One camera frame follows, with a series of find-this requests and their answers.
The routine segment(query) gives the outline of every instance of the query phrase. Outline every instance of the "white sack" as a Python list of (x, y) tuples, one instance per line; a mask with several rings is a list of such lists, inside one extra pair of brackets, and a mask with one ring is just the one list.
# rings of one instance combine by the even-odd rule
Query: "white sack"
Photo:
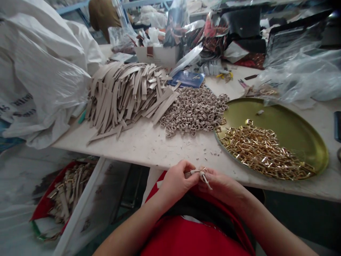
[(91, 36), (86, 26), (75, 21), (64, 21), (83, 47), (87, 64), (87, 72), (90, 76), (92, 76), (101, 66), (105, 64), (105, 56), (101, 52), (98, 43)]
[(0, 15), (0, 116), (11, 123), (3, 136), (45, 148), (86, 102), (88, 66), (94, 73), (101, 57), (92, 52), (93, 42), (78, 41), (87, 38), (82, 29), (76, 37), (44, 0), (4, 0)]

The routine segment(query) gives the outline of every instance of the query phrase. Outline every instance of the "gold tray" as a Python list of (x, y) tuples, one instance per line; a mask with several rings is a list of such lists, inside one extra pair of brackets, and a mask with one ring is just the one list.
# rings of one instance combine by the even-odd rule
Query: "gold tray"
[[(217, 140), (223, 148), (219, 139), (225, 136), (226, 129), (245, 126), (245, 121), (251, 119), (254, 126), (273, 130), (280, 146), (295, 153), (300, 161), (312, 165), (316, 174), (322, 173), (328, 166), (329, 154), (321, 136), (295, 112), (281, 105), (265, 107), (264, 101), (258, 98), (239, 98), (229, 101), (227, 105), (229, 108), (223, 115), (226, 124), (220, 125), (221, 132), (216, 132)], [(264, 110), (264, 113), (256, 115), (260, 110)], [(226, 149), (225, 151), (237, 160)]]

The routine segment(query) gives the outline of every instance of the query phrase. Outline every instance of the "black leather piece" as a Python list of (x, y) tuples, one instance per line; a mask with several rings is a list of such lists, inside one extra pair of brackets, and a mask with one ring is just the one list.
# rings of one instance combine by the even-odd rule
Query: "black leather piece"
[(248, 52), (266, 53), (266, 42), (264, 39), (242, 39), (235, 42)]
[(260, 8), (248, 8), (224, 13), (221, 18), (229, 24), (229, 34), (240, 38), (260, 37)]

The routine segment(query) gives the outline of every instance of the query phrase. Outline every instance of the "pile of leather loops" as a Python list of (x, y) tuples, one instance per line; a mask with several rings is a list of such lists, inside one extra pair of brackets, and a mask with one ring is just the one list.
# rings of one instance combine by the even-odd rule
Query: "pile of leather loops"
[(75, 210), (78, 200), (88, 183), (95, 164), (76, 164), (73, 169), (68, 169), (64, 179), (55, 184), (55, 189), (48, 198), (55, 201), (49, 215), (55, 218), (56, 223), (67, 223)]

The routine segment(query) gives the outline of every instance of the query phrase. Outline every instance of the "workbench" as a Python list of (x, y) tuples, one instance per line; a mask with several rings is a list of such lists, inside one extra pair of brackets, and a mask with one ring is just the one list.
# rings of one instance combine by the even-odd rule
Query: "workbench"
[[(100, 47), (105, 56), (112, 54), (109, 45)], [(223, 79), (206, 77), (206, 86), (216, 95), (226, 93), (232, 100), (244, 93), (238, 79), (260, 72), (239, 66), (233, 70), (233, 81), (226, 84)], [(216, 169), (245, 186), (341, 202), (341, 163), (336, 156), (341, 144), (334, 139), (334, 112), (341, 109), (341, 99), (316, 102), (313, 108), (307, 110), (300, 110), (295, 105), (285, 106), (308, 121), (324, 140), (329, 151), (329, 165), (321, 175), (303, 181), (266, 177), (242, 166), (224, 152), (213, 132), (199, 132), (195, 137), (178, 133), (166, 139), (165, 130), (160, 125), (153, 126), (147, 118), (139, 119), (132, 129), (122, 132), (119, 139), (111, 136), (94, 141), (89, 146), (86, 143), (96, 133), (96, 129), (90, 129), (86, 121), (78, 124), (77, 120), (73, 120), (70, 129), (52, 146), (148, 166), (152, 170), (167, 170), (181, 159), (186, 159), (196, 167), (204, 165)]]

